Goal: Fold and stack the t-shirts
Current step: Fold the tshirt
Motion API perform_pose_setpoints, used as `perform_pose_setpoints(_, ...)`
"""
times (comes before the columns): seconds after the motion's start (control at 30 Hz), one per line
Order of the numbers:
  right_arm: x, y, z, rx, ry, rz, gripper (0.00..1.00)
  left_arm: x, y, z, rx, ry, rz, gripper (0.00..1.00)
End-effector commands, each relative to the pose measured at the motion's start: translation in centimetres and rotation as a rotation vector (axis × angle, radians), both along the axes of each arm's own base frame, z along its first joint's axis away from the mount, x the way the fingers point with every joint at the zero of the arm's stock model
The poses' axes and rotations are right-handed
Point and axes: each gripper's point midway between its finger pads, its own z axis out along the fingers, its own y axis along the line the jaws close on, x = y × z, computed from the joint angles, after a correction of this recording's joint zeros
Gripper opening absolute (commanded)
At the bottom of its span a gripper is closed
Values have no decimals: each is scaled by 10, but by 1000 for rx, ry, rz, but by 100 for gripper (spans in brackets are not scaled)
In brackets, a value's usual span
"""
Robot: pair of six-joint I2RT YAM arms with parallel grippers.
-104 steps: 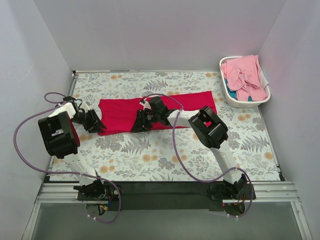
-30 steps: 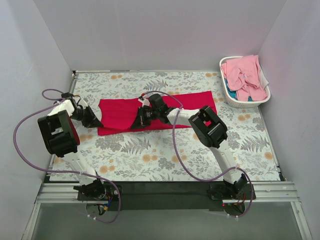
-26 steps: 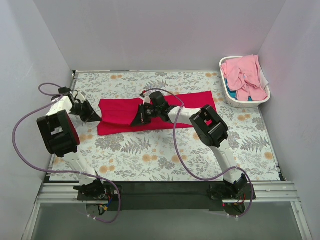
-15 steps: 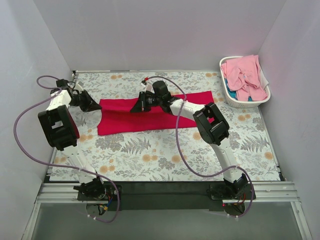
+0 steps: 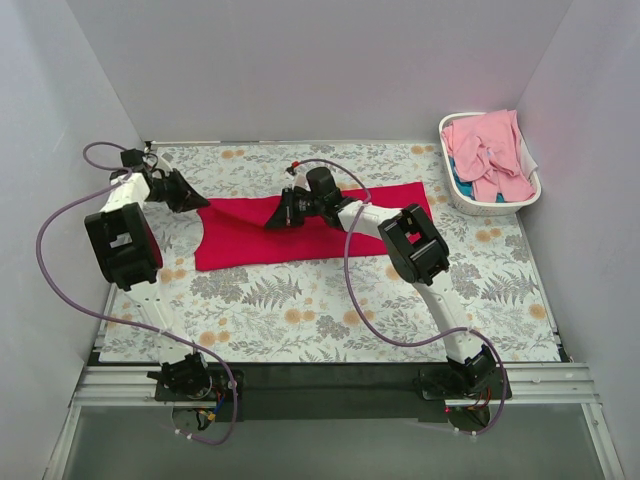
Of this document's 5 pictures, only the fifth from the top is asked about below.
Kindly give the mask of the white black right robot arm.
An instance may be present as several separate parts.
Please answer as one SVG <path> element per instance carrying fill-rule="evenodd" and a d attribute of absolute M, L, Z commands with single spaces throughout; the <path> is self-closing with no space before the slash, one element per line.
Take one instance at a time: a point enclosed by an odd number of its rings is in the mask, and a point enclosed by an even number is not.
<path fill-rule="evenodd" d="M 318 217 L 327 226 L 345 232 L 346 287 L 367 329 L 383 342 L 399 348 L 419 348 L 442 340 L 453 376 L 450 392 L 469 398 L 482 393 L 486 400 L 504 401 L 508 385 L 503 361 L 490 340 L 470 326 L 450 275 L 449 247 L 429 215 L 417 204 L 401 209 L 377 206 L 372 203 L 370 190 L 364 192 L 363 200 L 347 196 L 328 168 L 313 168 L 306 173 L 304 187 L 294 185 L 282 190 L 265 227 L 270 230 L 300 227 L 307 218 Z M 428 307 L 438 335 L 402 342 L 383 335 L 369 322 L 356 299 L 349 272 L 351 240 L 356 234 L 384 244 L 396 273 Z"/>

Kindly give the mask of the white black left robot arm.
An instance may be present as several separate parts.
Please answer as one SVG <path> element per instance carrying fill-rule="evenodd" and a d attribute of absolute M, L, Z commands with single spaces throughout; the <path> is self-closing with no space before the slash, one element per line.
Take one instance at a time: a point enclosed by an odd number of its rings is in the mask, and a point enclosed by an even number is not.
<path fill-rule="evenodd" d="M 207 207 L 209 201 L 148 150 L 121 148 L 120 159 L 122 167 L 110 174 L 113 190 L 106 203 L 84 220 L 90 243 L 105 279 L 124 292 L 141 323 L 156 335 L 160 370 L 149 377 L 176 395 L 203 399 L 213 389 L 213 377 L 203 355 L 189 345 L 165 295 L 163 257 L 143 207 L 163 203 L 184 213 Z"/>

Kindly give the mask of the red t shirt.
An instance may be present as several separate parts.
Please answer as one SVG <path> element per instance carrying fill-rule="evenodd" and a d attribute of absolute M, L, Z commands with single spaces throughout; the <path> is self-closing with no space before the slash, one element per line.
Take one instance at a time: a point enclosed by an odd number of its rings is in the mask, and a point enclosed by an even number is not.
<path fill-rule="evenodd" d="M 432 219 L 430 205 L 420 182 L 371 188 L 375 205 L 404 208 L 416 203 Z M 330 228 L 321 218 L 311 217 L 296 228 L 268 230 L 267 220 L 275 212 L 280 196 L 264 198 L 211 198 L 197 211 L 203 237 L 195 250 L 195 269 L 214 271 L 246 265 L 277 264 L 343 256 L 346 233 Z M 376 256 L 387 253 L 381 240 L 355 234 L 350 255 Z"/>

